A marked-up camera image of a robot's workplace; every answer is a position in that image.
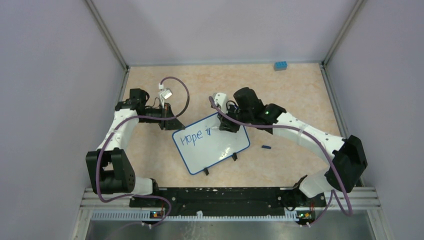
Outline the blue framed whiteboard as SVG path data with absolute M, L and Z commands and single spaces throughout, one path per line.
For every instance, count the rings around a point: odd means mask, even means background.
M 172 140 L 190 175 L 199 174 L 204 168 L 209 169 L 232 158 L 233 153 L 238 154 L 250 147 L 251 141 L 244 126 L 236 133 L 210 129 L 219 125 L 218 113 L 214 113 L 172 134 Z

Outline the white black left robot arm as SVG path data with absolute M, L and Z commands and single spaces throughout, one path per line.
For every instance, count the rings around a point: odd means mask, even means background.
M 169 88 L 158 93 L 159 106 L 147 106 L 149 94 L 140 88 L 130 90 L 129 98 L 117 103 L 112 124 L 98 148 L 86 154 L 85 161 L 92 190 L 98 194 L 135 194 L 149 207 L 160 202 L 152 178 L 137 177 L 125 152 L 138 123 L 157 123 L 161 130 L 181 130 L 185 126 L 175 118 L 166 100 Z

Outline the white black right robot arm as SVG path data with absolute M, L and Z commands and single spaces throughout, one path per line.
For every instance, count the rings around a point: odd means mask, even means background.
M 307 206 L 315 196 L 337 190 L 350 193 L 368 166 L 362 141 L 319 130 L 294 117 L 274 103 L 264 104 L 255 91 L 243 87 L 229 100 L 225 93 L 209 97 L 211 107 L 218 112 L 219 130 L 236 133 L 241 126 L 266 131 L 274 136 L 295 142 L 316 154 L 328 168 L 302 177 L 295 184 L 293 200 Z

